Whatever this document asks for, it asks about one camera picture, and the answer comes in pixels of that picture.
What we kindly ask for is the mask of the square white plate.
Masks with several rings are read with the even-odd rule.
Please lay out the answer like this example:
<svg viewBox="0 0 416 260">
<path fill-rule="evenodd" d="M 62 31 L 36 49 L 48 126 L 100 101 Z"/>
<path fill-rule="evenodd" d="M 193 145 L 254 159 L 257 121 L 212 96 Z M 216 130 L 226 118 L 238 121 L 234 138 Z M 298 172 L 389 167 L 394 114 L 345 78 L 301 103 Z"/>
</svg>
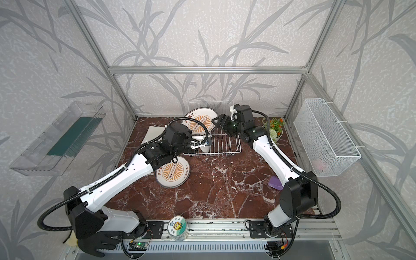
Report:
<svg viewBox="0 0 416 260">
<path fill-rule="evenodd" d="M 166 130 L 165 127 L 150 126 L 141 142 L 141 144 L 153 143 L 161 141 L 163 136 L 162 134 Z"/>
</svg>

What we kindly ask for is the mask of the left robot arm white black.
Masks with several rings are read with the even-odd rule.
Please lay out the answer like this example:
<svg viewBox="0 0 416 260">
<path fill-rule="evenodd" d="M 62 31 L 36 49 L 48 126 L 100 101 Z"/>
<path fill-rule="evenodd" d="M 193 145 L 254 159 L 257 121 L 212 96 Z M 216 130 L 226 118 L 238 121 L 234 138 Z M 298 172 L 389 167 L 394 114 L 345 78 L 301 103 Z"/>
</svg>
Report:
<svg viewBox="0 0 416 260">
<path fill-rule="evenodd" d="M 177 162 L 181 154 L 205 145 L 209 138 L 207 127 L 193 119 L 192 122 L 205 131 L 205 135 L 193 136 L 192 129 L 182 123 L 186 119 L 173 119 L 160 135 L 141 144 L 124 164 L 100 180 L 80 189 L 73 186 L 67 189 L 64 194 L 65 200 L 52 206 L 39 217 L 38 227 L 45 231 L 72 230 L 79 241 L 104 231 L 140 235 L 146 226 L 141 214 L 112 210 L 105 205 L 140 178 L 166 164 Z M 45 218 L 61 207 L 65 207 L 70 226 L 46 225 Z"/>
</svg>

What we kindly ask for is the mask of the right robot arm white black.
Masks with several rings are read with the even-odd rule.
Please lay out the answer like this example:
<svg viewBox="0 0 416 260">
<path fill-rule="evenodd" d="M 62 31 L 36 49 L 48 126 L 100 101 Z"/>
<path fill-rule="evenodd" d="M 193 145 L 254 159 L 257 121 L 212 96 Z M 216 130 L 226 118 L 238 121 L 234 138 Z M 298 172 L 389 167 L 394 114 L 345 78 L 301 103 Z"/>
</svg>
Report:
<svg viewBox="0 0 416 260">
<path fill-rule="evenodd" d="M 261 127 L 256 125 L 255 111 L 250 106 L 233 105 L 230 111 L 230 115 L 221 114 L 214 118 L 214 125 L 227 135 L 239 137 L 249 144 L 268 163 L 283 185 L 278 206 L 264 217 L 264 230 L 269 237 L 277 237 L 285 226 L 301 218 L 333 218 L 341 211 L 339 196 L 319 182 L 315 173 L 305 172 L 277 147 L 271 138 L 270 119 L 266 114 L 261 113 L 266 120 L 266 127 Z M 334 198 L 335 209 L 328 214 L 307 214 L 306 211 L 318 203 L 318 189 L 323 189 Z"/>
</svg>

